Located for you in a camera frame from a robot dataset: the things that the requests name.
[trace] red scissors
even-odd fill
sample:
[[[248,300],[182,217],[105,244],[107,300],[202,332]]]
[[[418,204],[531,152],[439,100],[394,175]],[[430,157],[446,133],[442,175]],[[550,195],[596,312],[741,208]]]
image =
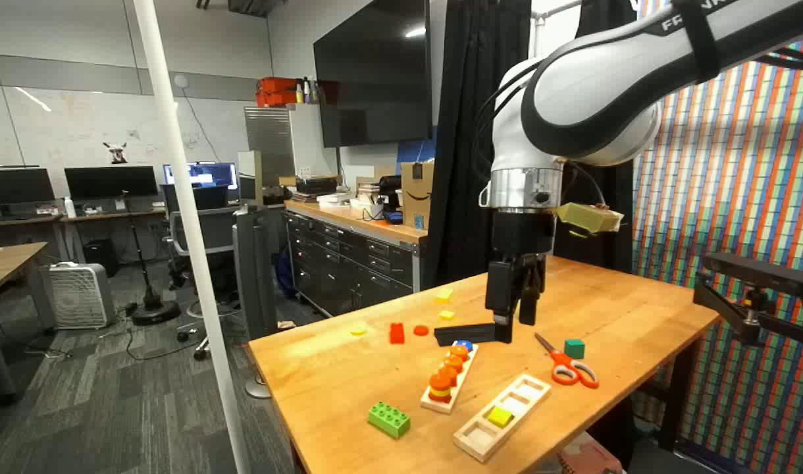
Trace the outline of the red scissors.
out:
[[[543,333],[534,332],[534,339],[550,353],[552,358],[552,379],[559,383],[585,383],[590,390],[601,387],[596,371],[583,364],[583,361],[573,361],[569,358],[567,353],[559,353]]]

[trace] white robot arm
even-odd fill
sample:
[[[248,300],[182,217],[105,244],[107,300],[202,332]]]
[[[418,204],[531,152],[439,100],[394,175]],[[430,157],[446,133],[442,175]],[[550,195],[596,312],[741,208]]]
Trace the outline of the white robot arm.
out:
[[[610,32],[572,40],[543,61],[514,65],[498,91],[490,185],[493,244],[484,306],[511,341],[534,324],[552,249],[563,160],[615,166],[642,152],[658,128],[658,100],[752,55],[803,36],[803,0],[671,0],[671,7]]]

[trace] metal cabinet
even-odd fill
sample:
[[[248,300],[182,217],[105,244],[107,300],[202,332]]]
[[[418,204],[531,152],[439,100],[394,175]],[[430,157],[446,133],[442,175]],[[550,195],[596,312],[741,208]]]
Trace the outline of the metal cabinet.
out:
[[[298,295],[329,315],[410,295],[415,287],[413,246],[292,210],[286,233]]]

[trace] wall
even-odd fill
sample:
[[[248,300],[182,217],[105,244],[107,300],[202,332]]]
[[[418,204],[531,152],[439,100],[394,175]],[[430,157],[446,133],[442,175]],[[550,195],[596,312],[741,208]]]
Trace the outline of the wall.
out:
[[[354,15],[369,0],[286,0],[268,15],[271,61],[276,75],[317,75],[313,42]],[[431,42],[431,124],[438,124],[442,83],[442,36],[448,0],[430,0]],[[342,175],[354,186],[356,175],[397,170],[397,145],[342,146]]]
[[[638,273],[692,287],[702,253],[803,270],[803,73],[744,63],[667,98],[634,181]],[[719,291],[741,300],[743,287],[719,281]],[[775,303],[803,324],[800,300]],[[638,404],[660,419],[656,400]],[[803,346],[780,333],[743,346],[727,324],[710,329],[683,435],[750,470],[803,470]]]
[[[190,160],[238,160],[248,149],[242,106],[271,73],[267,19],[155,0]],[[151,98],[132,0],[0,0],[0,166],[103,166],[103,142],[127,142],[128,163],[169,160]]]

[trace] floor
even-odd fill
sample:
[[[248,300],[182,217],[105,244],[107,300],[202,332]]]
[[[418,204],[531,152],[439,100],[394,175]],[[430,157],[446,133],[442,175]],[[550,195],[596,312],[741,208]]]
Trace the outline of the floor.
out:
[[[152,287],[169,287],[165,265],[151,269]],[[115,308],[142,298],[142,273],[111,277]],[[155,325],[128,318],[99,332],[44,337],[32,318],[23,287],[0,300],[0,339],[23,394],[0,408],[0,474],[53,470],[235,470],[211,361],[193,358],[180,341],[182,315]],[[309,306],[278,298],[278,318],[310,324]],[[235,391],[250,444],[250,470],[296,470],[281,419],[271,400],[246,394],[252,366],[242,353],[240,315],[226,318]],[[656,447],[638,444],[631,474],[700,474],[705,468]]]

